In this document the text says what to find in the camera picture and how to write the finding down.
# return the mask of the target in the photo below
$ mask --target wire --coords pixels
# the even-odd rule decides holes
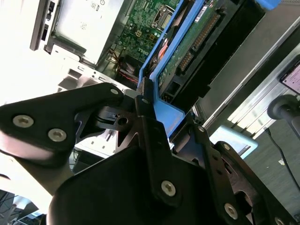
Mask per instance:
[[[130,77],[126,76],[124,73],[122,73],[122,72],[119,72],[119,74],[120,74],[121,76],[125,77],[126,79],[128,79],[128,80],[130,80],[130,81],[132,81],[132,82],[134,82],[134,83],[137,83],[137,81],[136,81],[136,80],[134,80],[134,79],[131,79]]]
[[[289,174],[290,174],[290,176],[291,176],[294,184],[296,185],[297,189],[300,191],[300,186],[299,186],[298,182],[296,181],[296,179],[295,179],[295,177],[294,177],[294,175],[293,175],[293,173],[292,173],[292,171],[291,171],[291,169],[290,169],[290,167],[289,167],[289,165],[288,165],[288,163],[286,161],[286,158],[285,158],[285,155],[284,155],[282,149],[280,148],[280,146],[273,139],[270,129],[269,128],[265,129],[265,132],[268,134],[268,136],[270,137],[270,140],[275,145],[275,147],[278,148],[278,150],[279,150],[279,152],[281,154],[281,158],[284,161],[284,163],[286,165],[286,168],[287,168],[287,170],[288,170],[288,172],[289,172]]]
[[[3,203],[3,202],[5,202],[5,201],[7,201],[7,200],[9,200],[9,199],[16,198],[17,196],[18,196],[18,195],[15,195],[14,197],[4,199],[3,201],[0,202],[0,204]]]
[[[8,208],[7,210],[3,211],[3,212],[0,212],[0,214],[3,214],[5,212],[7,212],[8,210],[10,210],[10,208]]]

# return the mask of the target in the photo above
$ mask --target green circuit board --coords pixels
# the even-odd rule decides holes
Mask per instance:
[[[137,0],[116,43],[116,51],[145,62],[179,1]],[[162,16],[156,21],[160,11]]]
[[[190,63],[193,58],[193,53],[199,49],[220,18],[220,15],[216,13],[217,3],[218,0],[210,0],[202,7],[191,28],[175,50],[163,72],[159,75],[159,88],[164,84],[168,76],[175,73],[177,68],[184,71]]]

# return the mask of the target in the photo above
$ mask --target floor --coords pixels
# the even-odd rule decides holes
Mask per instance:
[[[276,121],[270,131],[300,184],[300,140],[283,120]],[[286,166],[278,162],[281,159],[278,149],[266,133],[261,134],[256,141],[259,146],[245,158],[246,163],[292,216],[300,213],[300,192]]]

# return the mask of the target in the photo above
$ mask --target white label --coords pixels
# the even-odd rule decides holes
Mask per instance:
[[[291,89],[300,93],[300,65],[297,66],[284,80],[286,84]]]
[[[199,22],[199,20],[201,19],[201,17],[203,16],[203,14],[205,13],[207,8],[208,8],[208,6],[203,6],[203,8],[201,9],[201,11],[198,14],[197,18],[195,19],[196,23]]]

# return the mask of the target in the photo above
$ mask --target silver screw head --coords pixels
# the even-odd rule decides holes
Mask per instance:
[[[143,101],[144,103],[146,103],[146,104],[149,104],[149,102],[148,102],[146,99],[144,99],[144,98],[142,98],[142,101]]]
[[[201,127],[201,126],[199,126],[198,129],[199,129],[201,132],[204,132],[204,131],[205,131],[204,128]]]
[[[33,125],[34,120],[27,115],[18,115],[13,118],[13,123],[20,128],[29,128]]]
[[[228,150],[228,151],[230,150],[230,147],[228,146],[228,144],[223,144],[223,146],[226,150]]]
[[[173,197],[176,194],[175,186],[168,180],[161,183],[161,189],[167,196]]]
[[[232,218],[232,219],[238,219],[238,213],[236,209],[229,203],[226,203],[224,205],[226,213]]]
[[[275,217],[275,223],[277,225],[285,225],[284,222],[282,222],[282,220],[280,218],[278,218],[278,217]]]
[[[115,90],[115,89],[111,89],[111,93],[117,95],[117,94],[118,94],[118,91]]]
[[[67,134],[62,129],[54,128],[48,132],[48,137],[54,142],[62,142],[67,138]]]

